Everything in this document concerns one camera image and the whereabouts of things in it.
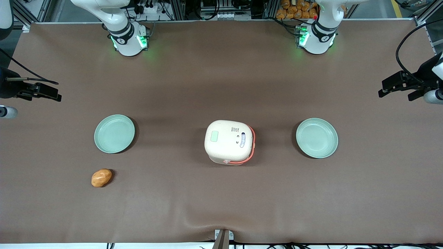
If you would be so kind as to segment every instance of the light green plate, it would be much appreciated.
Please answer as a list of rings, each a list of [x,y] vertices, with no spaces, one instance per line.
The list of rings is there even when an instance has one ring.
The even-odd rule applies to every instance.
[[[97,148],[106,153],[117,153],[126,149],[134,139],[136,128],[127,116],[116,114],[103,119],[95,129],[94,141]]]
[[[297,128],[297,143],[308,156],[325,158],[332,155],[338,146],[334,127],[320,118],[309,118]]]

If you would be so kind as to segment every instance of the brown tablecloth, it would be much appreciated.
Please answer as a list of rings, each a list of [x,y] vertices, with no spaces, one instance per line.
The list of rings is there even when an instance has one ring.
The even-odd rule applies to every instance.
[[[443,106],[377,95],[414,26],[344,21],[311,55],[271,21],[159,23],[128,58],[100,25],[32,25],[14,57],[63,99],[1,100],[19,116],[0,119],[0,242],[204,241],[219,228],[249,243],[441,241]],[[400,56],[413,72],[433,56],[424,30]],[[94,130],[117,113],[136,121],[136,143],[105,154]],[[296,146],[310,117],[337,130],[329,158]],[[218,119],[255,129],[244,166],[205,153]],[[101,168],[117,175],[94,188]]]

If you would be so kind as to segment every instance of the bread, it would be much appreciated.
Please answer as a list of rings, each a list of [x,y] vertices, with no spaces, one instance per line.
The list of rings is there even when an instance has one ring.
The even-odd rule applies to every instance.
[[[288,8],[288,14],[294,14],[294,13],[296,13],[297,12],[297,6],[294,6],[294,5],[291,5],[289,8]]]
[[[103,187],[112,178],[112,172],[109,169],[101,169],[92,175],[91,184],[94,187]]]
[[[305,2],[305,5],[302,6],[300,9],[301,9],[301,11],[307,12],[307,11],[309,11],[310,6],[311,6],[311,4],[309,2]]]
[[[302,12],[302,19],[309,19],[309,12],[303,11]]]
[[[277,14],[276,14],[277,19],[284,19],[285,17],[286,17],[286,10],[285,9],[277,10]]]
[[[344,16],[346,17],[346,15],[348,14],[348,8],[346,8],[345,5],[342,5],[342,6],[340,6],[340,7],[342,7],[343,11],[345,12],[345,13],[344,13]]]
[[[297,9],[302,9],[302,7],[305,5],[306,3],[304,0],[297,0]]]
[[[316,16],[318,16],[317,11],[315,9],[310,9],[309,10],[309,18],[315,18]]]
[[[297,10],[297,12],[294,13],[294,18],[302,18],[302,11],[301,10]]]
[[[291,6],[290,0],[281,0],[281,7],[284,9],[288,9]]]

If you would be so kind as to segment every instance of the orange handle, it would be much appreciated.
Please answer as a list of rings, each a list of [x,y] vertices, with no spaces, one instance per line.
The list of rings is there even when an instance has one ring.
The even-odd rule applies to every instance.
[[[232,164],[246,163],[246,162],[249,161],[249,159],[251,159],[251,157],[254,155],[254,149],[255,149],[255,132],[254,132],[254,130],[252,129],[251,126],[248,125],[248,127],[251,129],[251,131],[252,131],[252,135],[253,135],[253,139],[252,139],[252,151],[251,151],[251,154],[249,155],[248,158],[246,158],[246,159],[243,160],[243,161],[229,162],[229,163],[232,163]]]

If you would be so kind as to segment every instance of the white rice cooker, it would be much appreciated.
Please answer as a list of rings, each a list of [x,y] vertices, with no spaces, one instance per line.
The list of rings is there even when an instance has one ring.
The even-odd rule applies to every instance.
[[[255,132],[246,124],[217,120],[206,130],[205,150],[215,163],[241,165],[254,154]]]

